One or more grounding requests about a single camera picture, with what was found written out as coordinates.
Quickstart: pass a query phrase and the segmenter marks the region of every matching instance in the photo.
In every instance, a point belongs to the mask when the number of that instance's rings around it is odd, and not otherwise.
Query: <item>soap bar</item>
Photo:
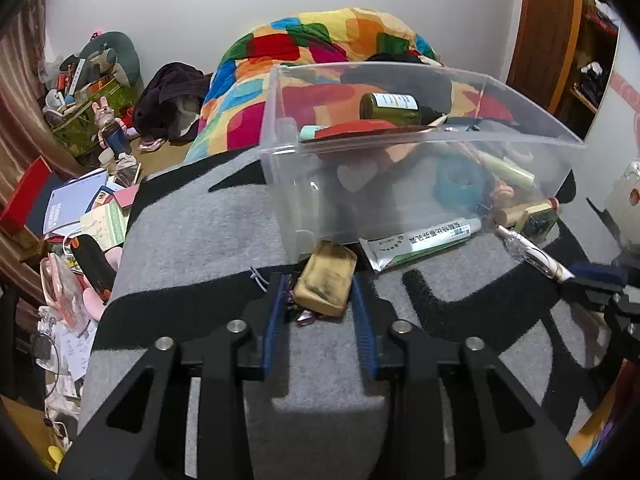
[[[356,260],[346,247],[320,240],[293,289],[294,301],[319,314],[340,317],[347,305]]]

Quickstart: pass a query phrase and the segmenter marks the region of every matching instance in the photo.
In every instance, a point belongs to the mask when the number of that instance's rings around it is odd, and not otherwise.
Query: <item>metal screw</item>
[[[226,324],[226,329],[233,334],[238,334],[246,328],[246,323],[242,319],[232,319]]]
[[[174,345],[174,340],[165,335],[156,339],[154,344],[158,350],[168,350]]]
[[[411,329],[413,327],[411,323],[409,323],[408,321],[405,321],[404,319],[396,319],[391,324],[391,328],[393,329],[394,332],[397,332],[399,334],[406,334],[407,332],[411,332]]]
[[[484,341],[475,336],[467,338],[465,344],[466,347],[469,348],[469,350],[473,350],[474,352],[477,350],[482,350],[484,348]]]

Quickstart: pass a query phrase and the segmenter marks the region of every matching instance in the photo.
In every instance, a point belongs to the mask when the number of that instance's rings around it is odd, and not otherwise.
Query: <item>black and gray fabric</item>
[[[565,264],[610,262],[618,247],[587,202],[565,204],[546,250]],[[186,341],[237,317],[289,269],[256,148],[200,160],[145,182],[136,197],[110,305],[98,327],[82,395],[83,427],[159,336]],[[565,436],[602,397],[590,368],[607,333],[560,300],[554,282],[511,258],[491,233],[380,275],[376,294],[398,317],[444,339],[484,339]],[[246,383],[258,480],[366,479],[380,453],[388,391],[361,377],[351,311],[339,322],[289,329],[289,370]],[[192,381],[186,472],[195,476],[199,382]]]

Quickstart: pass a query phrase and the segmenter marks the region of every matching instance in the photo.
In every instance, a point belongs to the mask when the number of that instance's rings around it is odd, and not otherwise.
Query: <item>handwritten note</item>
[[[62,355],[66,359],[69,373],[74,382],[84,377],[86,373],[96,329],[97,325],[90,321],[87,329],[79,337],[69,332],[60,335]]]

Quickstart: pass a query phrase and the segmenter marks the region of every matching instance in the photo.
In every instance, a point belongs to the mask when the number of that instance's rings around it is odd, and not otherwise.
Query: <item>bottle label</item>
[[[418,103],[410,95],[404,94],[372,94],[376,104],[383,108],[404,108],[404,110],[417,110]]]

